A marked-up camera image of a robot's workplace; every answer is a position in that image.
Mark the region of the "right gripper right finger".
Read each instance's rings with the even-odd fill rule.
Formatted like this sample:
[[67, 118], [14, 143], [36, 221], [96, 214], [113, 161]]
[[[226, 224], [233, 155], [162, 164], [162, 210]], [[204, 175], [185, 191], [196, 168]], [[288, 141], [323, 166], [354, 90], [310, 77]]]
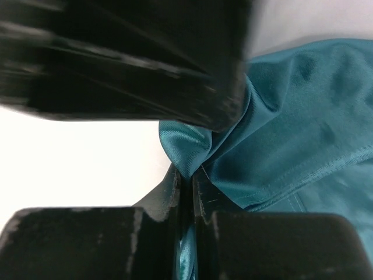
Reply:
[[319, 213], [252, 213], [192, 178], [197, 279], [371, 279], [353, 226]]

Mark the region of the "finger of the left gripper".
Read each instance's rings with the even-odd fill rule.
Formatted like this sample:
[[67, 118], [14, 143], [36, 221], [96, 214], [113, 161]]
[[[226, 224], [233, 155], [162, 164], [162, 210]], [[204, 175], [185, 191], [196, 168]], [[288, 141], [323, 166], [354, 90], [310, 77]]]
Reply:
[[1, 104], [50, 120], [176, 120], [244, 106], [252, 1], [2, 1]]

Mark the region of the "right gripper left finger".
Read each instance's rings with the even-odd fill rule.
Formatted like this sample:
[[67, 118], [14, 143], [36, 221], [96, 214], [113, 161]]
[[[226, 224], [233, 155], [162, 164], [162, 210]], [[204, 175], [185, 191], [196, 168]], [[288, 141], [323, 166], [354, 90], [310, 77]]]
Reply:
[[25, 208], [1, 232], [2, 279], [178, 279], [180, 173], [133, 206]]

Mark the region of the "teal satin napkin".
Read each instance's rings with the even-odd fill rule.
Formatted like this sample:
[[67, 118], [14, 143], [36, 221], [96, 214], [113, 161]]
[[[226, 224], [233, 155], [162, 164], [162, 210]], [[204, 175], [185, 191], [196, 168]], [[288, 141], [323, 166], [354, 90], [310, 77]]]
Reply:
[[372, 254], [372, 41], [334, 39], [254, 58], [244, 112], [221, 133], [162, 121], [186, 178], [197, 168], [246, 211], [341, 214]]

